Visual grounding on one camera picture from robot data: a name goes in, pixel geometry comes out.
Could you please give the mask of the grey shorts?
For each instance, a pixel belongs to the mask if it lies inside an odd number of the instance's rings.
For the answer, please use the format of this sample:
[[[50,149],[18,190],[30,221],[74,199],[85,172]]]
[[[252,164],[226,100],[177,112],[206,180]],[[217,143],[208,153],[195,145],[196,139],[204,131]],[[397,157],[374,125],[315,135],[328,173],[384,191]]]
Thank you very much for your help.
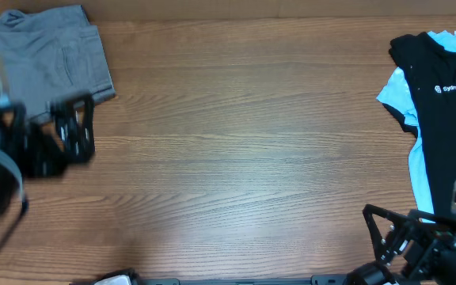
[[[89,93],[101,103],[115,96],[101,37],[80,5],[0,16],[0,56],[9,98],[28,120],[50,121],[49,104]]]

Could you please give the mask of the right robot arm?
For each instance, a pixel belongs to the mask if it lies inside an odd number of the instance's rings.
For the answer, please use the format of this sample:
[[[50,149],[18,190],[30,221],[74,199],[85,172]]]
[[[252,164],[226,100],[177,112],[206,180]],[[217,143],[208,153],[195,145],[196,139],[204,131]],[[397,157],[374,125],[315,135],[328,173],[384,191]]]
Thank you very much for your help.
[[[347,274],[346,284],[403,284],[433,280],[456,285],[456,214],[401,215],[367,204],[363,217],[375,260]]]

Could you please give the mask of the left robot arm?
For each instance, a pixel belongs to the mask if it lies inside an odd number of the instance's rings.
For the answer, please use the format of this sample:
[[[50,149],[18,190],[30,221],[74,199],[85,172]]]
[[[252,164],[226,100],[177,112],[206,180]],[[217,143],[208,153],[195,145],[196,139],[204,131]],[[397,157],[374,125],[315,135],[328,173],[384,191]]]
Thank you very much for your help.
[[[21,103],[0,108],[0,215],[13,195],[21,201],[17,219],[26,215],[26,178],[59,177],[69,165],[85,164],[95,153],[91,95],[54,103],[50,111],[55,135],[43,132],[37,123],[26,122]]]

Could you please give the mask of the light blue t-shirt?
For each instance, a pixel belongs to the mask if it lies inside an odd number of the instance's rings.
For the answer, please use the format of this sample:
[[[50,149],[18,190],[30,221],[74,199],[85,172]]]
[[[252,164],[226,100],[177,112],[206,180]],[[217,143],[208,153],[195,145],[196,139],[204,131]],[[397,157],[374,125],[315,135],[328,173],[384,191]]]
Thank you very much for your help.
[[[426,33],[448,51],[456,52],[456,32],[430,31]],[[415,136],[415,145],[408,156],[408,169],[413,195],[419,211],[435,215],[425,167],[417,111],[411,98],[409,84],[405,79],[404,71],[400,67],[396,67],[377,99],[401,125],[403,131],[410,132]]]

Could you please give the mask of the black polo shirt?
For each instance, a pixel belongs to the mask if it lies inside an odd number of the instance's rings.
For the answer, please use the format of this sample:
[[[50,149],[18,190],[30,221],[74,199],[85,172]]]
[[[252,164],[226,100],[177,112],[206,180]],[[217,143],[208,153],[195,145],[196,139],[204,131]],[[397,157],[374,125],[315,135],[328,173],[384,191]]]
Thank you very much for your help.
[[[447,217],[456,181],[456,52],[422,32],[391,40],[389,53],[417,111],[433,211]]]

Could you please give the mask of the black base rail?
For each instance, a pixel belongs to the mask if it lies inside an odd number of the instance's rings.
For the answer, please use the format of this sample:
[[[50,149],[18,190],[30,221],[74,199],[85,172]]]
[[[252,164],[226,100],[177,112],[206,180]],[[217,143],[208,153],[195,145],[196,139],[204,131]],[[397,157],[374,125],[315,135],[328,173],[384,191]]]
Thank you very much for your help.
[[[134,269],[111,272],[93,280],[77,280],[70,285],[343,285],[346,275],[312,275],[309,278],[269,278],[269,279],[199,279],[180,280],[177,278],[148,279]]]

